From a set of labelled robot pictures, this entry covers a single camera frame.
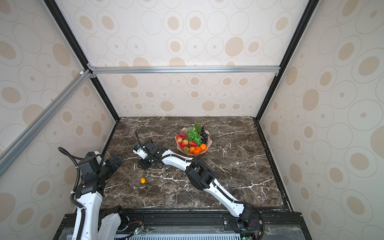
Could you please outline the red yellow-tipped fake strawberry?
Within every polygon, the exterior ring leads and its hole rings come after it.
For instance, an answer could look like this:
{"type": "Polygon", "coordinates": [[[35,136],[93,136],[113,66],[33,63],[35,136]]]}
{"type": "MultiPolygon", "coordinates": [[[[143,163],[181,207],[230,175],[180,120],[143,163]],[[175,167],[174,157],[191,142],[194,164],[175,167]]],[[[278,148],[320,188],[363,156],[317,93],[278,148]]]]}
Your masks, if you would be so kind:
{"type": "Polygon", "coordinates": [[[184,139],[182,138],[181,135],[177,135],[176,136],[176,141],[178,142],[178,144],[182,143],[184,141],[184,139]]]}

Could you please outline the red fake grape bunch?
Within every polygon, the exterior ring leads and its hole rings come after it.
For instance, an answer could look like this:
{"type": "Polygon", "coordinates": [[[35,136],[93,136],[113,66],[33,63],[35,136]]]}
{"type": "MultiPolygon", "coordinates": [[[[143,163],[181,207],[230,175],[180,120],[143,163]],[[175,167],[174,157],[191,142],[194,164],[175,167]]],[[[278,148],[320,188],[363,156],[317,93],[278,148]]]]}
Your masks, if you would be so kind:
{"type": "Polygon", "coordinates": [[[180,132],[180,136],[183,138],[183,140],[188,139],[188,134],[185,131],[180,132]]]}

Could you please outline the green fake grape bunch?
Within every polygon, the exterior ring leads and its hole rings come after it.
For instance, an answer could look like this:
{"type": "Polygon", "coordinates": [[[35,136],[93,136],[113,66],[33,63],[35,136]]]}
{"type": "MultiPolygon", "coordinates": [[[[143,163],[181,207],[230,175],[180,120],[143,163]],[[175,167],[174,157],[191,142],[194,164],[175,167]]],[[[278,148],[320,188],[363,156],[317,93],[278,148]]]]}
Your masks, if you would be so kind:
{"type": "Polygon", "coordinates": [[[202,129],[199,123],[195,123],[192,127],[188,127],[186,129],[188,141],[194,142],[197,146],[200,146],[202,144],[201,132],[202,129]]]}

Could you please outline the black fake grape bunch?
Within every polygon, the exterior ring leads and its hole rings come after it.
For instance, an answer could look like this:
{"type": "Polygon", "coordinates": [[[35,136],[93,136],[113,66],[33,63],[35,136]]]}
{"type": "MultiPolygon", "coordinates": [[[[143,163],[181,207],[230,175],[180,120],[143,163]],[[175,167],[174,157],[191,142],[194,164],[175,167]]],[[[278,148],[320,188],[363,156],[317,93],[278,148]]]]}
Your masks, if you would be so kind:
{"type": "Polygon", "coordinates": [[[206,145],[209,140],[209,134],[206,133],[204,127],[201,128],[200,137],[201,137],[202,144],[206,145]]]}

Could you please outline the pink scalloped fruit bowl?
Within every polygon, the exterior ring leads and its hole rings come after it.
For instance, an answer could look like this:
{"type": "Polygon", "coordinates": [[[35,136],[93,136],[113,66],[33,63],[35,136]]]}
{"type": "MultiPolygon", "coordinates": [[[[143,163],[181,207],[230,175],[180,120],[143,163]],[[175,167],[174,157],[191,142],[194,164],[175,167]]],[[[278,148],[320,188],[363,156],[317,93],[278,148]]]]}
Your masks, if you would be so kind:
{"type": "MultiPolygon", "coordinates": [[[[211,140],[211,135],[210,135],[210,133],[209,133],[209,131],[208,130],[205,130],[206,131],[206,133],[207,134],[209,134],[209,140],[208,140],[208,143],[206,144],[207,145],[207,150],[209,149],[209,147],[212,145],[212,140],[211,140]]],[[[176,141],[176,145],[177,145],[177,149],[180,151],[180,152],[182,152],[183,154],[186,154],[186,155],[189,155],[189,156],[197,156],[197,155],[194,155],[193,153],[190,153],[190,152],[188,152],[188,153],[185,153],[184,152],[184,150],[183,150],[183,148],[181,148],[180,147],[180,144],[178,144],[178,142],[176,141]]],[[[202,151],[201,150],[201,148],[200,148],[200,146],[197,146],[197,147],[195,147],[197,150],[200,150],[201,151],[201,153],[199,154],[199,155],[202,155],[202,154],[204,154],[204,153],[206,153],[207,152],[207,150],[206,151],[202,151]]]]}

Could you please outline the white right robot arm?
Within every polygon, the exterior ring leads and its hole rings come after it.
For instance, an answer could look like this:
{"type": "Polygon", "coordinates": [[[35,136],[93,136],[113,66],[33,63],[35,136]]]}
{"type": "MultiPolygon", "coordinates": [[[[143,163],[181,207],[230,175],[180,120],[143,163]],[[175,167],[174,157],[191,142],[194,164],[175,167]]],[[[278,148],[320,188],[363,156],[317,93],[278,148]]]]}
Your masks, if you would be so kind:
{"type": "Polygon", "coordinates": [[[152,165],[162,163],[183,171],[196,189],[211,194],[226,207],[237,219],[237,225],[241,230],[247,230],[250,227],[254,216],[251,204],[241,202],[230,194],[219,183],[214,171],[201,158],[183,157],[168,149],[149,152],[140,146],[136,146],[133,152],[141,158],[138,163],[141,169],[147,170],[152,165]]]}

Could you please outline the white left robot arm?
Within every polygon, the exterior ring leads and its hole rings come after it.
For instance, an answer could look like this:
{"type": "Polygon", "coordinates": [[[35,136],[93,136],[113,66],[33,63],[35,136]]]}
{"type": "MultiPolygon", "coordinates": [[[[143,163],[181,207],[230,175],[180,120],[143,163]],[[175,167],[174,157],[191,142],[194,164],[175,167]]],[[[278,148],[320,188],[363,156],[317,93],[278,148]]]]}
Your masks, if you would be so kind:
{"type": "Polygon", "coordinates": [[[119,210],[111,210],[101,220],[99,213],[107,180],[122,166],[120,156],[104,160],[98,152],[89,152],[77,163],[78,180],[71,192],[71,202],[77,206],[73,240],[113,240],[123,217],[119,210]]]}

